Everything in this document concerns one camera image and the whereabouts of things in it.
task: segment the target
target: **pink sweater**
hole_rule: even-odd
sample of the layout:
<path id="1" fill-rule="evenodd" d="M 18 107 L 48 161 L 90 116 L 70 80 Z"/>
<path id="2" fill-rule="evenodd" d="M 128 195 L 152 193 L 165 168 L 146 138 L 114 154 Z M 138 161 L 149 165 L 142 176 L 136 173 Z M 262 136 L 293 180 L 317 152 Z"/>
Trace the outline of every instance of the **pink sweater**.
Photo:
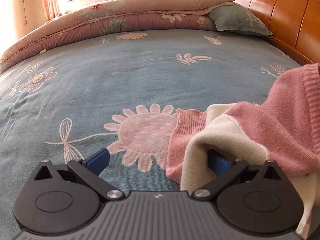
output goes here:
<path id="1" fill-rule="evenodd" d="M 169 149 L 174 147 L 175 151 L 168 151 L 167 162 L 167 171 L 175 172 L 167 172 L 167 176 L 174 175 L 172 179 L 181 181 L 181 190 L 189 192 L 214 179 L 207 166 L 210 148 L 250 164 L 274 159 L 304 202 L 297 233 L 306 237 L 312 206 L 320 204 L 319 72 L 319 65 L 314 64 L 282 73 L 261 106 L 248 102 L 211 105 L 205 127 L 201 125 L 204 114 L 193 114 L 191 119 L 182 112 L 194 110 L 179 110 L 169 142 Z M 197 134 L 187 129 L 194 126 Z"/>

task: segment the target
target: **pillow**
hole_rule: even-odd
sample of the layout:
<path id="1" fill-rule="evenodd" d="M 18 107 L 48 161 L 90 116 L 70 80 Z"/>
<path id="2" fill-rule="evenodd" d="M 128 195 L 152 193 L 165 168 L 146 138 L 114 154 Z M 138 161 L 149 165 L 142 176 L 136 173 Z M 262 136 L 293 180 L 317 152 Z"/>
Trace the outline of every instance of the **pillow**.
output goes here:
<path id="1" fill-rule="evenodd" d="M 213 9 L 208 16 L 215 22 L 218 31 L 258 36 L 273 34 L 251 11 L 235 2 Z"/>

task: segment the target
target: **leaf print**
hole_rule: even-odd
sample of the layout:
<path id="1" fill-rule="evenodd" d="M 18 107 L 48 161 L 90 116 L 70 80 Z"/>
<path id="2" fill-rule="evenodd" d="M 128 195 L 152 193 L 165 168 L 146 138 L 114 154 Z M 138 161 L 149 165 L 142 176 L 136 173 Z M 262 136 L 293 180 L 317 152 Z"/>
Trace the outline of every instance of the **leaf print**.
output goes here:
<path id="1" fill-rule="evenodd" d="M 124 1 L 123 0 L 118 0 L 118 1 L 113 1 L 112 5 L 108 4 L 108 7 L 105 9 L 108 11 L 121 11 L 124 8 Z"/>
<path id="2" fill-rule="evenodd" d="M 272 68 L 274 71 L 277 71 L 279 73 L 283 73 L 283 72 L 287 71 L 287 69 L 281 65 L 277 65 L 276 67 L 270 65 L 270 68 Z"/>
<path id="3" fill-rule="evenodd" d="M 287 54 L 285 54 L 282 50 L 279 50 L 278 51 L 282 54 L 282 56 L 285 56 L 286 58 L 288 59 L 291 59 Z"/>
<path id="4" fill-rule="evenodd" d="M 206 38 L 208 41 L 212 42 L 213 44 L 215 45 L 221 45 L 222 42 L 218 39 L 215 39 L 215 38 L 211 38 L 211 37 L 208 37 L 208 36 L 204 36 L 204 38 Z"/>
<path id="5" fill-rule="evenodd" d="M 175 17 L 176 17 L 176 19 L 177 19 L 179 22 L 182 21 L 182 18 L 181 18 L 181 16 L 180 16 L 179 14 L 176 14 Z"/>
<path id="6" fill-rule="evenodd" d="M 32 72 L 32 71 L 37 70 L 41 63 L 42 63 L 42 61 L 41 61 L 41 62 L 38 62 L 38 63 L 35 64 L 34 66 L 30 67 L 30 68 L 27 70 L 27 73 L 30 73 L 30 72 Z"/>
<path id="7" fill-rule="evenodd" d="M 262 20 L 260 20 L 257 16 L 254 16 L 254 19 L 256 20 L 257 24 L 261 27 L 264 28 L 264 23 Z"/>
<path id="8" fill-rule="evenodd" d="M 14 84 L 14 86 L 13 86 L 13 88 L 9 88 L 9 89 L 11 89 L 11 92 L 10 92 L 10 94 L 9 94 L 9 98 L 10 97 L 12 97 L 15 93 L 16 93 L 16 91 L 17 91 L 17 86 L 19 85 L 19 83 L 20 83 L 20 79 Z"/>
<path id="9" fill-rule="evenodd" d="M 192 59 L 192 58 L 188 58 L 187 61 L 195 63 L 195 64 L 199 63 L 198 61 L 196 61 L 195 59 Z"/>
<path id="10" fill-rule="evenodd" d="M 283 66 L 281 66 L 281 65 L 279 65 L 279 64 L 278 64 L 276 67 L 270 65 L 270 68 L 273 69 L 274 71 L 277 71 L 278 73 L 271 73 L 271 72 L 268 71 L 266 68 L 261 67 L 261 66 L 259 66 L 259 68 L 261 68 L 263 71 L 265 71 L 265 72 L 263 72 L 263 73 L 265 73 L 265 74 L 270 74 L 270 75 L 274 76 L 275 78 L 277 78 L 281 73 L 287 71 L 287 69 L 286 69 L 285 67 L 283 67 Z"/>
<path id="11" fill-rule="evenodd" d="M 181 59 L 180 61 L 184 64 L 190 65 L 189 61 L 187 61 L 186 59 Z"/>
<path id="12" fill-rule="evenodd" d="M 187 54 L 183 55 L 183 58 L 182 58 L 182 55 L 177 54 L 176 58 L 177 59 L 175 59 L 175 60 L 180 60 L 183 64 L 187 64 L 187 65 L 190 65 L 190 62 L 198 64 L 199 62 L 196 61 L 196 59 L 197 60 L 209 60 L 209 59 L 212 59 L 211 57 L 207 57 L 207 56 L 194 56 L 194 57 L 191 57 L 190 53 L 187 53 Z"/>
<path id="13" fill-rule="evenodd" d="M 268 71 L 266 68 L 259 66 L 263 71 Z"/>
<path id="14" fill-rule="evenodd" d="M 186 16 L 186 15 L 181 13 L 162 14 L 161 18 L 169 19 L 171 23 L 174 23 L 175 19 L 177 19 L 180 22 L 182 21 L 182 18 L 180 16 Z"/>
<path id="15" fill-rule="evenodd" d="M 199 60 L 209 60 L 212 59 L 211 57 L 207 57 L 207 56 L 193 56 L 193 59 L 199 59 Z"/>
<path id="16" fill-rule="evenodd" d="M 128 30 L 128 26 L 125 20 L 126 19 L 124 19 L 123 17 L 115 17 L 109 21 L 109 24 L 105 23 L 105 27 L 102 27 L 102 29 L 98 31 L 100 35 L 125 32 Z"/>
<path id="17" fill-rule="evenodd" d="M 7 70 L 6 67 L 7 67 L 7 62 L 4 62 L 4 63 L 0 66 L 0 73 L 6 71 L 6 70 Z"/>

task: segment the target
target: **blue gripper pad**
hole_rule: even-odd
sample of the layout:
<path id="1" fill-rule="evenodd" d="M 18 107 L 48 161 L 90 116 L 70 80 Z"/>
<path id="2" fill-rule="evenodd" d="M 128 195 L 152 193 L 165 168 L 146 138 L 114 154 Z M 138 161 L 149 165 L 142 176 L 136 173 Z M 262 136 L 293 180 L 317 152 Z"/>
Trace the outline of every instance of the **blue gripper pad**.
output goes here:
<path id="1" fill-rule="evenodd" d="M 234 164 L 234 161 L 227 159 L 217 151 L 208 151 L 208 167 L 217 176 L 220 176 L 222 173 L 230 169 Z"/>
<path id="2" fill-rule="evenodd" d="M 98 176 L 109 165 L 109 162 L 110 153 L 104 148 L 83 160 L 82 165 Z"/>

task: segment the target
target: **bed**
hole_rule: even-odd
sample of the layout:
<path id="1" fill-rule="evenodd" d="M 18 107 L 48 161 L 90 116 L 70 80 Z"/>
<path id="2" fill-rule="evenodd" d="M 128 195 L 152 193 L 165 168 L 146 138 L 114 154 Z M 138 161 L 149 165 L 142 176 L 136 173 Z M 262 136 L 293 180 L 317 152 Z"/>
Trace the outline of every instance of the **bed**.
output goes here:
<path id="1" fill-rule="evenodd" d="M 125 193 L 179 190 L 165 173 L 177 108 L 261 104 L 282 71 L 320 60 L 320 0 L 301 10 L 285 1 L 236 0 L 274 33 L 267 38 L 212 31 L 201 12 L 210 6 L 119 16 L 116 0 L 113 17 L 94 5 L 70 14 L 76 24 L 54 19 L 9 48 L 0 61 L 0 238 L 19 232 L 12 204 L 42 159 L 63 164 L 106 147 L 100 177 Z"/>

